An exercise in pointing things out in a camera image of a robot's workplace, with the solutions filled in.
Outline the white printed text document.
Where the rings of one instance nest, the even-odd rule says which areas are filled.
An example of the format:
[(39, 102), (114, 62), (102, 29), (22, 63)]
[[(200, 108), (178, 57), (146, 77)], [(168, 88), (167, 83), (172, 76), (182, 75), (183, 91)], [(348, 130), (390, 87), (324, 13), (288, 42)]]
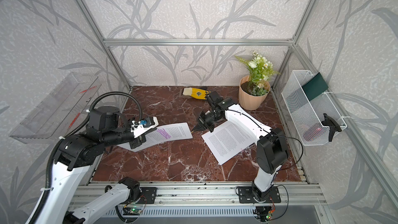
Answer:
[(202, 135), (219, 165), (225, 164), (235, 155), (252, 145), (255, 141), (242, 128), (231, 121), (217, 126), (213, 132)]

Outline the document with purple highlight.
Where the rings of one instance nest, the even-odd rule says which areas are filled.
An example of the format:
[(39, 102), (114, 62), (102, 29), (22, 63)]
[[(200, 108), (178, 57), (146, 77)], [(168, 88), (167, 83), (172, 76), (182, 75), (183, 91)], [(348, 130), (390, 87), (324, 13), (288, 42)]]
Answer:
[(133, 152), (139, 152), (146, 148), (163, 144), (170, 141), (178, 140), (189, 140), (192, 139), (192, 133), (186, 122), (174, 123), (168, 125), (159, 126), (155, 131), (145, 134), (146, 142), (137, 148), (131, 148), (129, 143), (118, 145), (121, 148), (127, 149)]

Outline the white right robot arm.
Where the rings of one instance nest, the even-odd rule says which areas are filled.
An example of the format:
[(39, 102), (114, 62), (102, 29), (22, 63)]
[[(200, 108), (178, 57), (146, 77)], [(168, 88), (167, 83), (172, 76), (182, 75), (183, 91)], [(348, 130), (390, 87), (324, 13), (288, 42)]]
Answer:
[(254, 199), (265, 202), (274, 185), (277, 172), (289, 158), (288, 144), (283, 131), (272, 129), (261, 123), (236, 103), (233, 99), (223, 99), (217, 92), (207, 92), (205, 100), (210, 105), (207, 113), (201, 112), (192, 132), (215, 131), (215, 123), (226, 120), (236, 125), (248, 136), (249, 144), (256, 144), (258, 174), (252, 182)]

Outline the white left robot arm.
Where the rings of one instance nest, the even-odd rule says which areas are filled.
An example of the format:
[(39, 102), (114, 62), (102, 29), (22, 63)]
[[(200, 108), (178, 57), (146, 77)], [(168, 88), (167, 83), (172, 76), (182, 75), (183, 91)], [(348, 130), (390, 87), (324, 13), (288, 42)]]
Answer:
[(84, 132), (61, 138), (54, 147), (46, 168), (46, 185), (28, 224), (91, 224), (119, 204), (142, 198), (140, 183), (125, 177), (87, 206), (68, 210), (82, 178), (107, 147), (129, 143), (136, 148), (159, 124), (156, 117), (127, 120), (113, 106), (94, 108), (88, 118)]

